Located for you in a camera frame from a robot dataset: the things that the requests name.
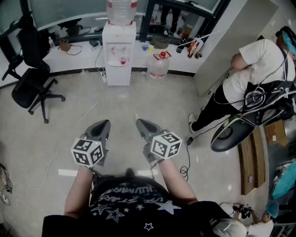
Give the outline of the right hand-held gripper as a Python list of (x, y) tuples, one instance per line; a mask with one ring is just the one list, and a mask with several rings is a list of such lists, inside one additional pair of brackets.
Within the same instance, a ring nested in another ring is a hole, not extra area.
[(159, 125), (133, 115), (134, 123), (141, 137), (146, 141), (143, 154), (148, 163), (162, 161), (176, 156), (179, 153), (182, 139), (174, 132), (162, 129)]

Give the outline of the grey shoulder pack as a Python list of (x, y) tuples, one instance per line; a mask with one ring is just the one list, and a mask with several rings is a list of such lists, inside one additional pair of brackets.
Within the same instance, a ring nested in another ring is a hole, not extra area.
[(246, 227), (232, 218), (219, 220), (213, 227), (213, 232), (219, 237), (246, 237)]

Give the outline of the person's right forearm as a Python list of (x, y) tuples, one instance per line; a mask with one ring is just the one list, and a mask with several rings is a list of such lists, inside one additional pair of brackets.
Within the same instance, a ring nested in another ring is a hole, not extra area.
[(168, 192), (173, 196), (176, 202), (188, 205), (198, 202), (191, 186), (178, 171), (173, 160), (166, 159), (160, 162), (159, 168)]

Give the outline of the white water dispenser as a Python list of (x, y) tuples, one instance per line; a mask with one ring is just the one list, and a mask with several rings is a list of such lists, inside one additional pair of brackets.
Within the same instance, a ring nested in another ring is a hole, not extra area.
[[(102, 43), (105, 60), (105, 70), (108, 86), (129, 86), (131, 63), (136, 41), (136, 22), (131, 25), (118, 26), (107, 22), (102, 32)], [(120, 57), (128, 58), (121, 65)]]

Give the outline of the white power strip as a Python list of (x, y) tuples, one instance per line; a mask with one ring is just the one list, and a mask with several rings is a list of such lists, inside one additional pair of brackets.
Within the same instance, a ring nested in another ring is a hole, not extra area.
[(106, 70), (105, 67), (101, 67), (98, 69), (98, 72), (100, 73), (103, 82), (107, 83), (107, 77), (106, 77)]

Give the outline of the clear water jug red cap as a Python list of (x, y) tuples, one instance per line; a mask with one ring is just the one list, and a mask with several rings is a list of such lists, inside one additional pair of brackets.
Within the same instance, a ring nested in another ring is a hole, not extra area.
[(148, 62), (147, 75), (152, 79), (163, 79), (169, 70), (171, 54), (168, 51), (162, 51), (159, 54), (153, 54)]

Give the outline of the black star-print t-shirt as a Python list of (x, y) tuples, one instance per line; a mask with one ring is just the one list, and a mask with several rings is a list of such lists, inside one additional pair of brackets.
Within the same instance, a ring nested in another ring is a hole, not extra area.
[(46, 216), (42, 237), (218, 237), (213, 225), (226, 217), (212, 201), (181, 204), (153, 179), (112, 177), (79, 218)]

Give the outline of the olive green bag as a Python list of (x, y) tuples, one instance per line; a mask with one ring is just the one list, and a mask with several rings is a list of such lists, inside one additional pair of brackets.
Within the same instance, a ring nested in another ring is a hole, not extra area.
[(153, 37), (150, 40), (150, 44), (154, 46), (155, 49), (166, 49), (169, 44), (171, 43), (171, 40), (169, 38), (164, 37)]

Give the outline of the black office chair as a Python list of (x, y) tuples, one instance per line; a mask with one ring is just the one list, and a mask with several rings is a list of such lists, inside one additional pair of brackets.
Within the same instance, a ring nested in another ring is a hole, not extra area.
[(52, 94), (50, 90), (53, 84), (58, 83), (57, 79), (54, 78), (45, 85), (49, 79), (50, 67), (43, 58), (49, 53), (50, 46), (48, 40), (42, 38), (34, 26), (31, 12), (20, 18), (18, 28), (22, 54), (13, 58), (2, 80), (8, 75), (17, 79), (12, 91), (14, 101), (22, 108), (28, 109), (31, 115), (34, 114), (34, 107), (40, 104), (44, 123), (47, 124), (49, 120), (45, 115), (45, 100), (60, 98), (64, 102), (66, 98), (61, 94)]

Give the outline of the white paper bag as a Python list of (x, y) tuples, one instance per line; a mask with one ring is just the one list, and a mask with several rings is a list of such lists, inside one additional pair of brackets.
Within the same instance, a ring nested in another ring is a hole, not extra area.
[(200, 53), (200, 50), (203, 46), (204, 42), (200, 38), (195, 38), (191, 43), (188, 48), (188, 58), (193, 58), (195, 57), (196, 59), (199, 59), (202, 57), (202, 54)]

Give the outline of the black round stool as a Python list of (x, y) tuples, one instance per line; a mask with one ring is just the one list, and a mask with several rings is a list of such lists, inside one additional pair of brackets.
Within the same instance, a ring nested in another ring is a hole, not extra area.
[(214, 152), (225, 152), (239, 145), (255, 129), (255, 125), (238, 115), (229, 117), (215, 132), (210, 148)]

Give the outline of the clear water dispenser bottle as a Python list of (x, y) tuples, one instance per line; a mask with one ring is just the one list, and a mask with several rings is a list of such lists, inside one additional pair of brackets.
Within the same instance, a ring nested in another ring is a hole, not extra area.
[(111, 25), (131, 25), (136, 15), (137, 0), (107, 0), (106, 11)]

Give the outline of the wooden table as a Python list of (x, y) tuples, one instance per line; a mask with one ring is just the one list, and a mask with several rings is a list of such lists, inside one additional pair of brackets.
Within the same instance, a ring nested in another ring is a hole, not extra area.
[(240, 162), (241, 194), (247, 195), (265, 183), (264, 148), (259, 128), (255, 128), (237, 148)]

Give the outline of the dark framed glass window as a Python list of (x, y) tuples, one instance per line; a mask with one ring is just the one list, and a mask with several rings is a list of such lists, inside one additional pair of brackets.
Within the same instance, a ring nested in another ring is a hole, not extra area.
[[(202, 0), (204, 4), (214, 3), (210, 9), (186, 0), (137, 0), (136, 14), (144, 17), (148, 26), (156, 4), (179, 8), (199, 15), (207, 21), (218, 21), (231, 0)], [(107, 0), (0, 0), (0, 39), (18, 29), (18, 21), (32, 13), (38, 30), (68, 20), (95, 17), (106, 14)]]

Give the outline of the teal cloth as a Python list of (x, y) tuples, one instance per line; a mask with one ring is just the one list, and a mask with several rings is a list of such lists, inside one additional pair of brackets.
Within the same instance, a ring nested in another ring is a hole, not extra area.
[(275, 188), (272, 193), (273, 199), (278, 199), (285, 195), (292, 188), (296, 182), (296, 161), (293, 161), (286, 166), (285, 171), (282, 173), (281, 177), (276, 182)]

